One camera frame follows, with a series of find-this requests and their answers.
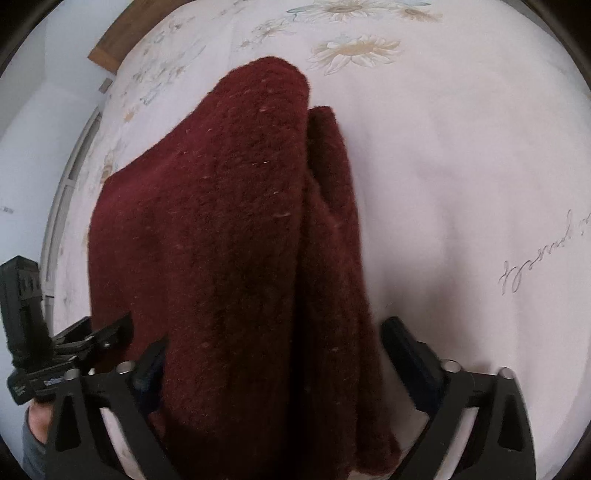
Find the white wall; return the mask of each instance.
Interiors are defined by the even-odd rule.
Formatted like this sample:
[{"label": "white wall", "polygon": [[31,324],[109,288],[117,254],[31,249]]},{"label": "white wall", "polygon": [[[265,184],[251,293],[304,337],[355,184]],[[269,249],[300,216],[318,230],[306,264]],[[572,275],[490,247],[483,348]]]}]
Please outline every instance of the white wall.
[{"label": "white wall", "polygon": [[46,27],[47,19],[27,37],[0,77],[0,139],[45,80]]},{"label": "white wall", "polygon": [[[39,262],[48,214],[72,149],[97,105],[106,70],[87,59],[131,0],[64,0],[27,38],[0,78],[0,263]],[[12,371],[0,329],[0,434],[22,458],[25,407],[6,387]]]}]

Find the dark red towel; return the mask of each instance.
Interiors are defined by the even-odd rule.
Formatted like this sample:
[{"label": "dark red towel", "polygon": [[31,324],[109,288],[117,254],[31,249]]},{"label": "dark red towel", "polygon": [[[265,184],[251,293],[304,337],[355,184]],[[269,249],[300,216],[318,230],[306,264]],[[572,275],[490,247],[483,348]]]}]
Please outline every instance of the dark red towel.
[{"label": "dark red towel", "polygon": [[168,454],[187,479],[340,480],[393,469],[359,225],[332,111],[276,58],[230,72],[105,184],[94,327],[168,333]]}]

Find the gray sleeve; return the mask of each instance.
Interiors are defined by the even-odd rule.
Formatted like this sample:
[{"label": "gray sleeve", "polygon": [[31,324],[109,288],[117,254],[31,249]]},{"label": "gray sleeve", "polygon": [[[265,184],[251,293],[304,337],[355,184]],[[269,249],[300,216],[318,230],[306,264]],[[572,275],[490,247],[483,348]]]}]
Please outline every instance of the gray sleeve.
[{"label": "gray sleeve", "polygon": [[29,428],[29,409],[25,413],[25,423],[22,425],[22,469],[31,480],[45,478],[45,445],[31,433]]}]

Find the handwritten script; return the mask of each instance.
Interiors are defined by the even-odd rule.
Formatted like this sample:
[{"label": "handwritten script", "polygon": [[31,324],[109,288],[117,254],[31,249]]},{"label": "handwritten script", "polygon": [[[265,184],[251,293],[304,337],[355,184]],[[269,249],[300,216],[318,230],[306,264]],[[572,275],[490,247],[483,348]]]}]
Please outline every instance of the handwritten script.
[{"label": "handwritten script", "polygon": [[[589,213],[585,218],[581,221],[576,223],[576,226],[579,230],[580,236],[585,234],[585,227],[591,222],[591,213]],[[566,231],[564,235],[552,242],[551,244],[544,245],[542,248],[538,249],[538,254],[535,258],[530,258],[526,260],[522,264],[518,264],[515,266],[511,266],[508,260],[505,260],[504,263],[504,270],[502,277],[499,278],[497,283],[502,282],[501,291],[503,295],[507,290],[507,284],[511,285],[511,293],[517,292],[519,287],[521,286],[521,281],[523,280],[524,274],[531,271],[537,264],[539,264],[546,255],[551,255],[552,252],[558,250],[559,248],[564,248],[572,239],[573,239],[573,212],[569,210],[566,214]]]}]

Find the white bedsheet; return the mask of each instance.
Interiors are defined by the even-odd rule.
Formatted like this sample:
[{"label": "white bedsheet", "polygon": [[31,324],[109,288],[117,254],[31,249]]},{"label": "white bedsheet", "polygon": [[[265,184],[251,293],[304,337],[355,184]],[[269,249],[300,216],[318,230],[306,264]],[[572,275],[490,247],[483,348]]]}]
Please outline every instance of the white bedsheet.
[{"label": "white bedsheet", "polygon": [[[56,331],[90,314],[102,180],[266,55],[336,112],[376,323],[400,316],[442,358],[515,370],[551,478],[591,418],[591,102],[562,46],[498,0],[199,0],[171,14],[111,87],[64,231]],[[384,369],[408,447],[423,418]]]}]

